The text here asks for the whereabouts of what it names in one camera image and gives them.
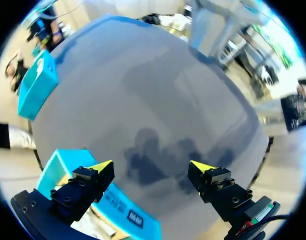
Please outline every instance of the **white cloth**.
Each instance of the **white cloth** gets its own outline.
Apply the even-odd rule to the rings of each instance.
[[[32,150],[36,149],[36,145],[32,135],[19,128],[9,126],[8,136],[9,136],[9,145],[11,148],[32,149]]]

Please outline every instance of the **cyan plastic container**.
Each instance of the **cyan plastic container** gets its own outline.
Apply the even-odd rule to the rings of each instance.
[[[42,51],[42,49],[41,49],[40,45],[37,44],[37,45],[35,46],[35,48],[33,49],[33,51],[32,51],[32,55],[33,55],[34,57],[37,57],[37,56],[40,54],[41,51]]]
[[[86,149],[58,149],[47,162],[41,174],[37,190],[51,199],[50,190],[79,166],[98,164]],[[133,203],[113,182],[99,203],[93,203],[105,218],[119,229],[128,233],[133,240],[161,240],[161,227],[157,220]]]
[[[57,85],[55,60],[47,50],[43,50],[35,58],[21,82],[18,115],[33,121]]]

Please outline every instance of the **green component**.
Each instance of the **green component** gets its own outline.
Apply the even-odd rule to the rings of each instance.
[[[252,223],[253,225],[255,225],[255,224],[258,223],[258,220],[257,220],[256,218],[254,218],[254,219],[251,221],[251,223]]]

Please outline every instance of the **gray table surface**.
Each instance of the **gray table surface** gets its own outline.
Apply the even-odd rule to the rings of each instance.
[[[238,88],[175,36],[108,16],[53,52],[59,85],[32,131],[44,166],[56,149],[114,160],[114,182],[161,221],[163,239],[188,240],[218,218],[187,179],[189,160],[225,166],[246,187],[267,137]]]

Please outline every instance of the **floor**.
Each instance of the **floor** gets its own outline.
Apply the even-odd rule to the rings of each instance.
[[[17,31],[17,34],[20,36],[23,33]],[[14,50],[14,46],[9,48],[9,52],[4,53],[2,57],[11,55]],[[30,51],[27,50],[25,54],[30,55]],[[245,74],[235,65],[228,72],[232,81],[253,104],[253,95]],[[3,78],[2,70],[0,70],[0,78]],[[7,82],[4,78],[3,80],[0,79],[0,96],[7,100],[7,103],[4,104],[9,105],[0,107],[0,117],[5,121],[13,121],[19,127],[26,128],[27,122],[24,119],[18,119],[16,116],[16,101],[9,100],[12,99],[12,96],[6,91]],[[0,149],[0,187],[8,202],[12,196],[22,190],[32,191],[36,187],[40,173],[41,170],[32,151]],[[297,203],[305,182],[306,129],[301,129],[288,136],[275,138],[261,174],[252,186],[254,200],[267,195],[281,204],[279,214],[287,214]],[[267,235],[271,236],[281,223],[277,221],[269,224],[265,228]],[[196,239],[220,240],[226,235],[228,229],[229,225],[219,219],[207,234]]]

